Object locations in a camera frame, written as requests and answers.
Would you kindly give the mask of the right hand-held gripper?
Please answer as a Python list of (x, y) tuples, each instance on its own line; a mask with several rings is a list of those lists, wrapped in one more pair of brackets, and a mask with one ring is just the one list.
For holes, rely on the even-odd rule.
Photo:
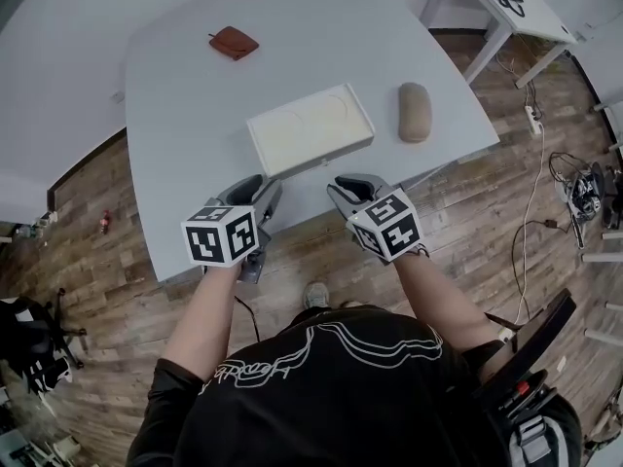
[[(391, 263), (422, 244), (417, 210), (402, 190), (391, 193), (383, 178), (367, 173), (342, 174), (334, 181), (327, 195), (364, 250)], [(364, 201), (373, 202), (364, 208)]]

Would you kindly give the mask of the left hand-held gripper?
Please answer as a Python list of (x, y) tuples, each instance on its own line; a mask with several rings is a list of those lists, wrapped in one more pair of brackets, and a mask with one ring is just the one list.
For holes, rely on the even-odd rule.
[(258, 282), (271, 240), (264, 224), (275, 215), (283, 192), (281, 180), (274, 178), (254, 198), (262, 184), (261, 174), (244, 178), (181, 224), (192, 264), (239, 266), (239, 282)]

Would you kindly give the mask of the person's right forearm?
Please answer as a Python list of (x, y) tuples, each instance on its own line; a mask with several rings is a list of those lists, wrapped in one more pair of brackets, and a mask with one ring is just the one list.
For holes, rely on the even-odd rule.
[(393, 265), (416, 318), (455, 353), (484, 362), (502, 342), (485, 312), (422, 252), (410, 251)]

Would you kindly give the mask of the person's left forearm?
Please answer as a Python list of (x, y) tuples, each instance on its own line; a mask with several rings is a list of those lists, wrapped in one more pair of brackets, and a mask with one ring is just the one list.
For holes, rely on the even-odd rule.
[(206, 382), (226, 358), (240, 266), (210, 268), (170, 336), (163, 358)]

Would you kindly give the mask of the large white table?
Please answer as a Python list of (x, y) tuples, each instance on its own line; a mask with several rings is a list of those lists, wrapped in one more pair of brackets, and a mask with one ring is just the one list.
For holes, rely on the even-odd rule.
[[(208, 45), (226, 26), (258, 44), (233, 61)], [(398, 89), (424, 86), (426, 140), (398, 136)], [(130, 41), (126, 120), (133, 187), (155, 275), (189, 269), (181, 224), (262, 165), (247, 121), (348, 83), (374, 127), (372, 144), (285, 180), (271, 232), (333, 209), (342, 173), (399, 184), (494, 145), (495, 129), (461, 73), (398, 0), (193, 0)]]

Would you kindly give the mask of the beige oval stone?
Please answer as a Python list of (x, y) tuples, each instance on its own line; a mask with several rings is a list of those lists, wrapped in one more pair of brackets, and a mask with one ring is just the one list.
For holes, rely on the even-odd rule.
[(426, 140), (432, 128), (432, 106), (427, 89), (417, 83), (402, 84), (398, 89), (398, 136), (407, 143)]

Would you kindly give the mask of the person's grey shoe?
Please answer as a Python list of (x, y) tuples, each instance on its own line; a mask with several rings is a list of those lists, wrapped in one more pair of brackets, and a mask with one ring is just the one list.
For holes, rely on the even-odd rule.
[(303, 292), (303, 306), (305, 309), (329, 308), (330, 294), (327, 286), (322, 282), (309, 283)]

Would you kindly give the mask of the brown leather pouch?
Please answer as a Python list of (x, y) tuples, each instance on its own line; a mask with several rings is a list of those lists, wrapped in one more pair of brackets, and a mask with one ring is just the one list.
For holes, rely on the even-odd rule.
[(245, 58), (259, 48), (254, 39), (232, 26), (226, 26), (216, 34), (210, 34), (208, 45), (233, 61)]

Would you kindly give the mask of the person's black printed shirt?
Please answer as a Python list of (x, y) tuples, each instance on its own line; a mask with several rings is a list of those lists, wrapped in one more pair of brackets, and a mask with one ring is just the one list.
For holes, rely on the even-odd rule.
[(295, 322), (205, 380), (161, 359), (127, 467), (509, 467), (458, 395), (494, 351), (367, 306)]

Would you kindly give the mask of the pile of electronic gear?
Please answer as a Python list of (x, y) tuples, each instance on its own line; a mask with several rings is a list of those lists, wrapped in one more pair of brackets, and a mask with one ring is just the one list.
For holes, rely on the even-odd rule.
[(577, 248), (585, 248), (585, 226), (602, 210), (605, 178), (598, 162), (586, 162), (571, 153), (552, 152), (548, 169), (555, 190), (568, 209)]

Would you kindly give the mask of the black flat bar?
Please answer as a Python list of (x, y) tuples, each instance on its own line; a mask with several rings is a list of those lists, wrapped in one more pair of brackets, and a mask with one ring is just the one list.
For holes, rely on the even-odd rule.
[(481, 393), (496, 401), (514, 388), (563, 331), (575, 310), (570, 290), (562, 289), (480, 369)]

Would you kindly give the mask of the small white side table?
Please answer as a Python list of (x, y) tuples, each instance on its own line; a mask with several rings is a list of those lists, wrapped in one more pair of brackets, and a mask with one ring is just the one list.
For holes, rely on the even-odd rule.
[[(488, 11), (491, 19), (486, 32), (486, 44), (463, 72), (463, 78), (468, 84), (473, 82), (513, 35), (540, 38), (553, 44), (545, 56), (515, 81), (515, 87), (519, 90), (526, 87), (559, 55), (570, 51), (577, 44), (568, 27), (544, 0), (524, 0), (521, 3), (524, 14), (521, 17), (503, 7), (499, 0), (478, 2)], [(439, 3), (440, 0), (427, 0), (420, 16), (426, 28), (432, 24)]]

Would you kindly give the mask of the black office chair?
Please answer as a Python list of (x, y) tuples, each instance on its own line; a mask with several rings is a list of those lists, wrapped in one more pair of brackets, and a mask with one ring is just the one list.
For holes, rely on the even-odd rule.
[(65, 294), (60, 288), (55, 300), (43, 305), (25, 296), (0, 300), (0, 361), (25, 382), (27, 391), (23, 372), (38, 360), (66, 357), (72, 371), (84, 367), (69, 344), (75, 338), (83, 339), (88, 332), (62, 325), (61, 302)]

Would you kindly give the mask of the black white-striped garment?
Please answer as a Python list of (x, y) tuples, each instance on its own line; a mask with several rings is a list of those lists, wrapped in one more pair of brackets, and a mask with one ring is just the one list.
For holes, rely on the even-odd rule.
[(73, 374), (66, 357), (36, 361), (23, 372), (28, 391), (38, 396), (53, 391), (60, 381), (73, 381)]

